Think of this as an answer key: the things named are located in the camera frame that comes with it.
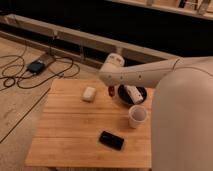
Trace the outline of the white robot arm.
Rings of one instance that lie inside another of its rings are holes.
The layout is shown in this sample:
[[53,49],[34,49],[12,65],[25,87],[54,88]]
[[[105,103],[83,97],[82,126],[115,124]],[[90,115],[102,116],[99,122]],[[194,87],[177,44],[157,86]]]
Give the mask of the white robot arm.
[[108,87],[154,90],[152,171],[213,171],[213,57],[124,65],[111,53],[99,70]]

